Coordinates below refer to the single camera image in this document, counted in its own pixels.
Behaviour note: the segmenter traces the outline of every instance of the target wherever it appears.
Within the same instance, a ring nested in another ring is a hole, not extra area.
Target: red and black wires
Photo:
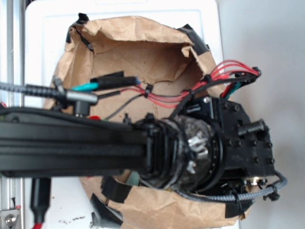
[[[240,87],[245,86],[249,83],[253,83],[258,76],[260,76],[260,71],[257,68],[251,68],[240,61],[226,60],[217,65],[210,75],[205,76],[201,81],[197,82],[191,89],[184,90],[179,95],[166,96],[154,94],[151,92],[152,87],[150,87],[150,85],[148,85],[148,87],[144,89],[140,84],[138,84],[119,91],[99,95],[99,99],[117,94],[122,94],[128,91],[138,93],[135,97],[131,98],[125,104],[123,104],[117,111],[106,117],[106,120],[114,117],[125,106],[142,96],[146,97],[147,99],[151,100],[153,103],[159,106],[166,108],[176,108],[175,110],[179,108],[180,110],[182,104],[185,105],[186,100],[191,99],[197,93],[202,92],[212,86],[230,83],[221,95],[221,97],[227,99],[234,91],[236,91]]]

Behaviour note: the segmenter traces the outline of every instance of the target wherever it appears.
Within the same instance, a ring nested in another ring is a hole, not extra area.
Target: connector
[[[133,86],[141,83],[138,77],[136,76],[124,77],[123,72],[96,77],[91,79],[90,82],[99,84],[98,88],[95,89],[95,91]]]

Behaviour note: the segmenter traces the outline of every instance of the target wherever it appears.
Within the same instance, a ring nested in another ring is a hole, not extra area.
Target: gray wall
[[[263,72],[234,99],[271,128],[275,168],[289,182],[277,202],[258,200],[241,229],[305,228],[305,1],[217,2],[224,59]]]

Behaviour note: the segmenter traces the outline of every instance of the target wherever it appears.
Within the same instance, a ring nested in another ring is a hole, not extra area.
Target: black electrical tape
[[[104,177],[101,188],[106,198],[117,203],[124,203],[132,187],[117,182],[113,177]]]

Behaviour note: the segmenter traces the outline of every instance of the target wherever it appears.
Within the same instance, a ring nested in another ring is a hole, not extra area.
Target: robotic arm
[[[224,95],[194,98],[217,84],[236,87],[256,78],[254,74],[215,81],[206,77],[206,82],[184,94],[169,118],[159,120],[147,114],[134,124],[128,115],[123,123],[86,118],[98,96],[64,89],[58,79],[56,88],[2,83],[1,89],[51,97],[62,107],[72,105],[73,114],[25,107],[0,109],[0,171],[8,177],[33,178],[35,222],[43,222],[47,209],[38,210],[41,192],[49,189],[50,193],[50,185],[43,183],[50,180],[45,177],[110,176],[124,169],[139,172],[149,187],[170,188],[192,200],[226,203],[260,196],[276,200],[277,190],[287,180],[275,171],[264,121],[251,122],[242,106]],[[275,175],[279,180],[271,186],[246,191],[247,186],[266,185],[266,177]]]

